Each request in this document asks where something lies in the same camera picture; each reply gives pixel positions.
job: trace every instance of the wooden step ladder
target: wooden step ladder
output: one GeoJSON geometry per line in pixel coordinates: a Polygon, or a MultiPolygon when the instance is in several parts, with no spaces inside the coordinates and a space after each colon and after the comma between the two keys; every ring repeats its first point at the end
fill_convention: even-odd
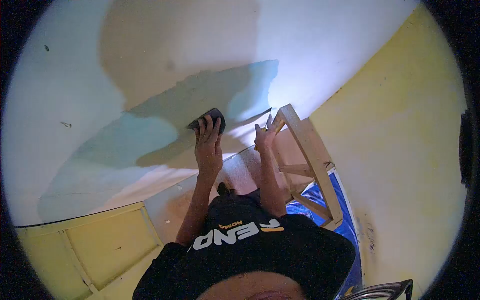
{"type": "Polygon", "coordinates": [[[288,104],[278,111],[273,124],[277,126],[279,132],[285,125],[288,126],[290,132],[297,142],[302,152],[306,164],[303,165],[283,165],[277,156],[276,163],[281,172],[287,174],[301,175],[313,178],[320,188],[320,192],[326,203],[326,208],[303,197],[293,186],[290,186],[290,194],[292,199],[297,200],[300,204],[316,213],[319,217],[326,221],[320,226],[328,230],[335,230],[343,221],[343,212],[336,196],[332,182],[327,173],[326,167],[332,164],[331,161],[323,162],[319,153],[328,153],[325,145],[313,127],[309,119],[300,120],[291,104],[288,104]]]}

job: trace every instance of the hand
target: hand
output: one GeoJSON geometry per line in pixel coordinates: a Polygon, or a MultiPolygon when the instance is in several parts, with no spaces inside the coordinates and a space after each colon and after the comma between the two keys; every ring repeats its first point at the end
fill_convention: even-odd
{"type": "Polygon", "coordinates": [[[276,136],[277,126],[272,124],[272,115],[268,116],[267,120],[267,130],[263,131],[258,124],[255,124],[255,131],[257,131],[257,137],[255,139],[255,144],[258,146],[258,152],[260,154],[270,151],[273,144],[273,139],[276,136]]]}
{"type": "Polygon", "coordinates": [[[211,116],[206,115],[205,119],[207,121],[206,128],[203,119],[198,120],[200,130],[195,128],[195,136],[197,138],[195,157],[197,158],[199,176],[215,181],[223,167],[222,148],[220,148],[222,135],[218,135],[222,120],[217,118],[214,127],[211,116]]]}

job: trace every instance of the blue plastic sheet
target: blue plastic sheet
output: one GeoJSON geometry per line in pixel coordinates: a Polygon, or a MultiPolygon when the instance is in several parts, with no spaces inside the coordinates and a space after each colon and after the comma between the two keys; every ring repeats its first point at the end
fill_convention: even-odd
{"type": "MultiPolygon", "coordinates": [[[[338,293],[338,296],[336,298],[338,299],[343,297],[349,289],[352,292],[362,289],[362,276],[361,276],[362,270],[361,270],[361,263],[360,263],[360,251],[359,251],[359,246],[357,241],[357,233],[355,232],[355,227],[353,226],[350,213],[348,212],[348,207],[345,201],[345,197],[340,188],[340,184],[338,183],[338,180],[335,177],[335,174],[332,173],[330,174],[329,177],[332,182],[335,193],[338,197],[338,202],[340,203],[340,207],[342,208],[342,211],[343,211],[343,223],[337,229],[335,229],[335,232],[338,234],[341,234],[342,236],[346,237],[349,241],[351,241],[355,246],[355,251],[357,253],[355,257],[355,261],[353,263],[353,267],[350,271],[350,274],[348,275],[343,287],[340,289],[340,292],[338,293]]],[[[304,191],[302,193],[302,196],[314,201],[315,203],[320,204],[321,206],[326,207],[324,198],[322,197],[322,193],[320,193],[320,189],[316,183],[312,185],[310,188],[308,188],[306,191],[304,191]]],[[[311,220],[313,220],[318,226],[320,226],[325,221],[323,218],[319,217],[317,214],[313,213],[311,210],[301,205],[297,201],[293,201],[292,203],[287,205],[287,213],[305,215],[309,217],[311,220]]]]}

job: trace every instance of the t-shirt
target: t-shirt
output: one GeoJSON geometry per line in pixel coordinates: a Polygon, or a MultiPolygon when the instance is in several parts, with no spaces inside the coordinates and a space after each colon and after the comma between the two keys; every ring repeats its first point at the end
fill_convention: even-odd
{"type": "Polygon", "coordinates": [[[197,299],[222,280],[254,271],[290,277],[309,299],[333,299],[353,265],[353,244],[306,216],[273,217],[258,199],[214,200],[202,235],[189,248],[165,245],[133,299],[197,299]]]}

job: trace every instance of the black sanding sponge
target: black sanding sponge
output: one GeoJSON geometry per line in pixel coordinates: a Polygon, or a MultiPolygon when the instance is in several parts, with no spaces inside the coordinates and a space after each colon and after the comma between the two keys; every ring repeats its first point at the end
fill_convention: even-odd
{"type": "Polygon", "coordinates": [[[222,122],[220,124],[220,132],[218,134],[222,134],[223,131],[225,130],[225,126],[226,126],[226,123],[225,123],[225,118],[223,117],[222,113],[220,112],[220,110],[214,108],[214,109],[211,109],[209,110],[208,112],[204,113],[203,115],[199,116],[195,121],[193,121],[192,123],[190,123],[187,128],[188,129],[192,129],[194,130],[195,128],[200,130],[200,125],[198,124],[198,120],[199,119],[203,119],[204,120],[204,124],[206,126],[207,124],[207,121],[205,119],[205,116],[206,115],[210,115],[210,117],[212,117],[212,120],[213,120],[213,125],[215,126],[215,122],[216,122],[216,119],[217,118],[221,118],[222,119],[222,122]]]}

